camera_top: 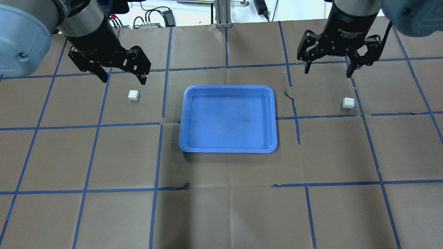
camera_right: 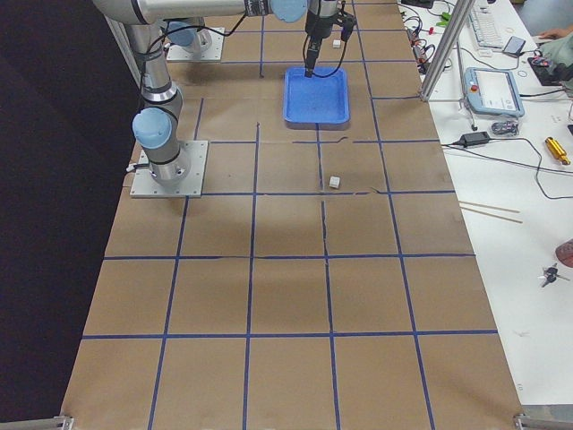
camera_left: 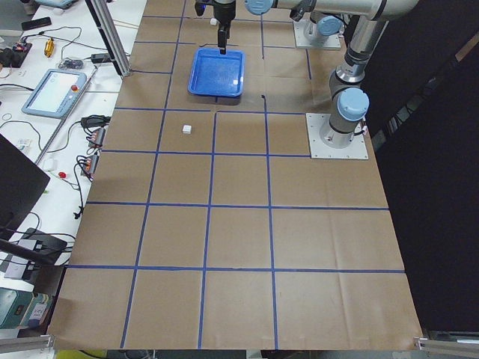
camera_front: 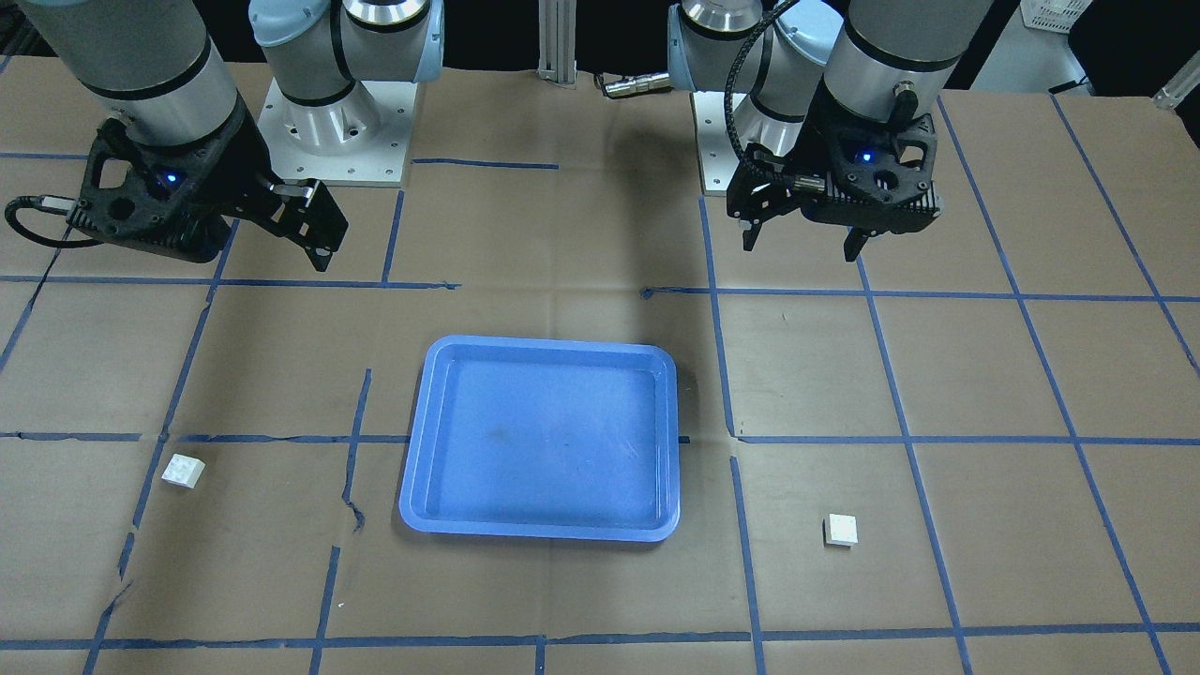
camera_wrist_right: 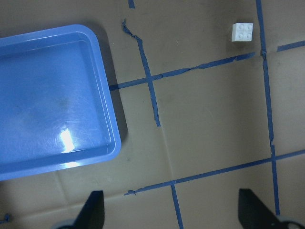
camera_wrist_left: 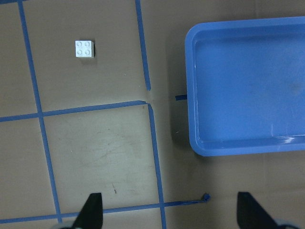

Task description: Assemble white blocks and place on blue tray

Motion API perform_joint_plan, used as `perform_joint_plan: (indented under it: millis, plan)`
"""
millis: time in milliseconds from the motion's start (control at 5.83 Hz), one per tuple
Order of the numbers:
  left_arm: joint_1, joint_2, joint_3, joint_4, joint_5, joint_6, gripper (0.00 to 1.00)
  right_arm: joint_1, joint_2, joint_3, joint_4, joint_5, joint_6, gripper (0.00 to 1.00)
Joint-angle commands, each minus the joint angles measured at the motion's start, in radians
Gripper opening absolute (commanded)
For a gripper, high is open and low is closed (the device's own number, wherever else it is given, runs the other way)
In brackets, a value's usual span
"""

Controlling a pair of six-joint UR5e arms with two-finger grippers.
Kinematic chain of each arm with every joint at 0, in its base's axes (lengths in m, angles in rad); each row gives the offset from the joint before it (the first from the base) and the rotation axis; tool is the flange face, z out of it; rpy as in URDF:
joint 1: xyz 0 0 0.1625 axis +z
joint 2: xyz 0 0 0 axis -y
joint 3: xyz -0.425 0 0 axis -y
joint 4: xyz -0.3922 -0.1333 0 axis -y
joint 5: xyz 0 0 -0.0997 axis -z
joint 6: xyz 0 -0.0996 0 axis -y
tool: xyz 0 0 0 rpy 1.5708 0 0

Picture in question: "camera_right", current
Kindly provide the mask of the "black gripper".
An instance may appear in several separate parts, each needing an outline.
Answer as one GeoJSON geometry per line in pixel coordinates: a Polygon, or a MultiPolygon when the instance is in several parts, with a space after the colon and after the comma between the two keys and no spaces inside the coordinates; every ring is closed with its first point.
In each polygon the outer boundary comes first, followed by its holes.
{"type": "MultiPolygon", "coordinates": [[[[323,40],[330,36],[337,20],[336,0],[311,0],[305,21],[305,32],[311,40],[323,40]]],[[[308,53],[304,60],[306,78],[312,78],[312,56],[308,53]]]]}

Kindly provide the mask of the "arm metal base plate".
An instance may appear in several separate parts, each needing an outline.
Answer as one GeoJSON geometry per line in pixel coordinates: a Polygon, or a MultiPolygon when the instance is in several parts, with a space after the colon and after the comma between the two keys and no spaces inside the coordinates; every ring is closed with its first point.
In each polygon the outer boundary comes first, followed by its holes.
{"type": "Polygon", "coordinates": [[[150,163],[144,150],[138,159],[142,168],[133,172],[133,198],[200,198],[208,158],[207,141],[180,141],[178,158],[169,164],[150,163]]]}
{"type": "Polygon", "coordinates": [[[214,30],[181,30],[169,35],[164,50],[172,63],[219,62],[224,37],[214,30]]]}

